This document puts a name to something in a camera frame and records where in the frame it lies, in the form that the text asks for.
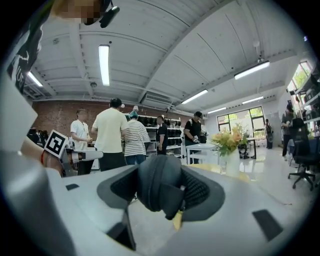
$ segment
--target black chair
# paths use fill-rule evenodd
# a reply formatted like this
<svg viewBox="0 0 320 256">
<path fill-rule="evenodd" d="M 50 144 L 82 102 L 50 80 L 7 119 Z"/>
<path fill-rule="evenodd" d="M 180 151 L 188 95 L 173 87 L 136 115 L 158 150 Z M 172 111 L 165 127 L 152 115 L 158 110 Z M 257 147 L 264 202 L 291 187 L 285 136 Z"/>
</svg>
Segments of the black chair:
<svg viewBox="0 0 320 256">
<path fill-rule="evenodd" d="M 301 118 L 292 120 L 290 134 L 294 142 L 293 159 L 297 164 L 299 164 L 299 167 L 297 173 L 289 173 L 288 179 L 290 179 L 291 175 L 299 176 L 299 178 L 294 182 L 292 186 L 293 189 L 296 188 L 296 183 L 298 181 L 300 181 L 301 179 L 306 179 L 310 183 L 310 191 L 312 191 L 314 189 L 314 185 L 309 177 L 312 177 L 313 181 L 315 181 L 316 177 L 314 174 L 307 173 L 306 170 L 309 170 L 310 166 L 314 166 L 319 163 L 320 154 L 318 152 L 310 152 L 307 128 Z"/>
</svg>

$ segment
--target blue cap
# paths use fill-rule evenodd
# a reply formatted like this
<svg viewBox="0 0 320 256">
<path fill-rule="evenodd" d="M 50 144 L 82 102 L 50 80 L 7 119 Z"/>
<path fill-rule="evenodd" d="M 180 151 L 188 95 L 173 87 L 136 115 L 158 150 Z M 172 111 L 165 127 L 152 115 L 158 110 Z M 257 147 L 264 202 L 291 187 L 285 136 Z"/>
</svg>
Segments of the blue cap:
<svg viewBox="0 0 320 256">
<path fill-rule="evenodd" d="M 135 118 L 137 119 L 139 117 L 138 113 L 136 111 L 132 111 L 130 114 L 129 114 L 129 118 L 132 119 L 132 118 Z"/>
</svg>

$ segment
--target yellow tag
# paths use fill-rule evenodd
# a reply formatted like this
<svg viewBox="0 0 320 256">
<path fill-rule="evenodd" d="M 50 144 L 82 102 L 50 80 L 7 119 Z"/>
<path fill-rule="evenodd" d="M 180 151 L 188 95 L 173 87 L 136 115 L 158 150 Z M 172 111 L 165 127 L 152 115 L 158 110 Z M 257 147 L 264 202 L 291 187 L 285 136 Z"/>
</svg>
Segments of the yellow tag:
<svg viewBox="0 0 320 256">
<path fill-rule="evenodd" d="M 181 228 L 182 214 L 183 214 L 183 211 L 178 210 L 178 212 L 176 213 L 176 215 L 173 218 L 173 226 L 176 230 L 179 230 Z"/>
</svg>

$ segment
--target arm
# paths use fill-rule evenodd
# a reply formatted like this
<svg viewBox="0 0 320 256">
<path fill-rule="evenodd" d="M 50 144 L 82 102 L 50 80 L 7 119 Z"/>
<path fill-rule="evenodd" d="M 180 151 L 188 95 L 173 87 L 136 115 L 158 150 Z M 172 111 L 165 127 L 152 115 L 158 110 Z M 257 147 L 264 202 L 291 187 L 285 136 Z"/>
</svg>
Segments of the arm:
<svg viewBox="0 0 320 256">
<path fill-rule="evenodd" d="M 121 118 L 121 137 L 125 137 L 127 134 L 127 128 L 129 127 L 128 121 L 126 119 L 126 116 L 122 113 L 122 118 Z"/>
</svg>

